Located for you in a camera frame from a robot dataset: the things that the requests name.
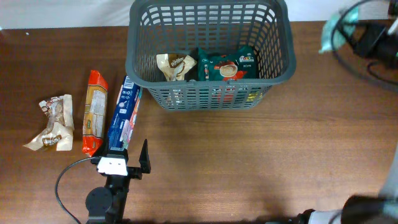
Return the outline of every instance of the orange snack package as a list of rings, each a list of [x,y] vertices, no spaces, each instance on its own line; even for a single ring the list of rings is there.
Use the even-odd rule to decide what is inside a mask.
[[[104,142],[107,98],[108,83],[99,71],[92,70],[88,79],[82,150],[90,157]]]

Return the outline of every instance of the basket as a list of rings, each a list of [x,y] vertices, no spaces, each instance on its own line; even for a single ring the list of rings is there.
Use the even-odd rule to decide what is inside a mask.
[[[157,54],[190,54],[197,47],[228,54],[244,45],[254,49],[256,79],[167,82],[156,64]],[[131,6],[126,72],[165,109],[252,108],[295,68],[283,0],[136,0]]]

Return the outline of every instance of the beige snack bag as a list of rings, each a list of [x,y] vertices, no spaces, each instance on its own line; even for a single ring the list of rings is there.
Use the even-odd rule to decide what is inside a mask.
[[[195,59],[185,54],[156,55],[156,62],[167,81],[184,80],[185,74],[197,64]]]
[[[70,151],[73,143],[72,96],[56,96],[39,103],[49,117],[47,127],[30,143],[24,145],[33,151],[57,145],[57,151]]]

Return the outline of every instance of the brown wooden surface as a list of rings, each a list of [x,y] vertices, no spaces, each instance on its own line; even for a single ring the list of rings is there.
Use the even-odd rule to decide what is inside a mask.
[[[129,165],[138,165],[147,138],[152,173],[131,182],[125,218],[253,220],[339,208],[352,194],[375,194],[397,143],[398,94],[319,55],[322,25],[292,24],[297,71],[252,110],[169,113],[145,91]],[[127,27],[1,31],[0,223],[73,223],[55,201],[54,183],[85,157],[81,127],[91,69],[109,83],[110,122],[126,36]],[[65,93],[73,96],[73,150],[22,147],[47,123],[37,103]],[[86,162],[65,174],[60,196],[86,222],[85,197],[104,182]]]

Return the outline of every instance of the basket rim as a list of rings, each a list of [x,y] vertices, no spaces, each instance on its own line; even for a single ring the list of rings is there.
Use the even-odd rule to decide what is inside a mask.
[[[144,88],[185,88],[185,87],[194,87],[194,86],[231,86],[231,85],[257,85],[257,86],[267,86],[267,85],[278,85],[283,82],[286,82],[290,79],[297,67],[297,61],[294,52],[294,45],[293,45],[293,35],[292,29],[290,27],[290,21],[288,17],[288,10],[287,5],[284,0],[271,0],[276,2],[280,6],[280,10],[282,12],[282,23],[285,30],[285,39],[286,39],[286,49],[289,59],[289,65],[286,71],[281,74],[277,78],[253,78],[253,79],[241,79],[241,80],[228,80],[227,82],[224,81],[203,81],[203,82],[189,82],[189,81],[177,81],[177,82],[148,82],[141,79],[134,71],[134,49],[137,46],[136,39],[137,39],[137,32],[136,27],[140,26],[140,18],[139,18],[139,10],[141,7],[145,6],[148,0],[135,0],[130,8],[130,22],[129,22],[129,30],[127,35],[127,56],[126,56],[126,73],[129,78],[136,83],[137,85],[144,87]],[[155,0],[157,4],[170,4],[168,0]],[[214,2],[214,0],[191,0],[189,1],[192,4],[203,4],[203,2]],[[225,4],[236,4],[236,1],[225,1]],[[251,1],[242,1],[242,3],[248,4]]]

